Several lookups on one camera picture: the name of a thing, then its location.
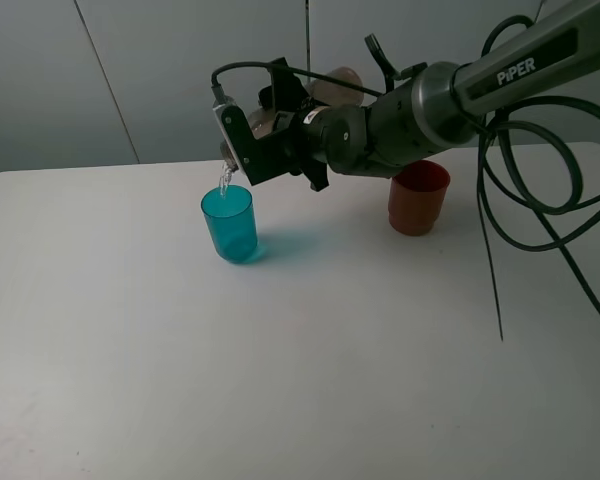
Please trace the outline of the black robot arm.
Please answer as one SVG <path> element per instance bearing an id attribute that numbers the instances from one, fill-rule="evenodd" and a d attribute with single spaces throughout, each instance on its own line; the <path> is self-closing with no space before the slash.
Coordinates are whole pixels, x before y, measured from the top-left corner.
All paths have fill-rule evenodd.
<path id="1" fill-rule="evenodd" d="M 572 1 L 539 22 L 510 17 L 494 31 L 515 24 L 524 31 L 472 63 L 420 63 L 403 71 L 367 36 L 384 93 L 367 107 L 311 99 L 282 111 L 264 138 L 263 157 L 244 159 L 249 182 L 303 175 L 320 191 L 329 171 L 389 178 L 468 142 L 485 115 L 600 70 L 600 1 Z"/>

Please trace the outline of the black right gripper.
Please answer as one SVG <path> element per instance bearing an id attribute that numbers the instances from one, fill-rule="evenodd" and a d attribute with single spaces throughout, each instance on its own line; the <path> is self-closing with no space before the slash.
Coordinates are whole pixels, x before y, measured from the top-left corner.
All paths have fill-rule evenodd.
<path id="1" fill-rule="evenodd" d="M 272 132 L 257 141 L 262 157 L 254 161 L 254 183 L 302 175 L 321 191 L 329 185 L 328 170 L 354 174 L 367 154 L 365 109 L 320 105 L 299 111 L 305 102 L 301 80 L 280 69 L 270 71 L 270 80 L 258 93 L 260 113 L 264 118 L 282 113 Z"/>

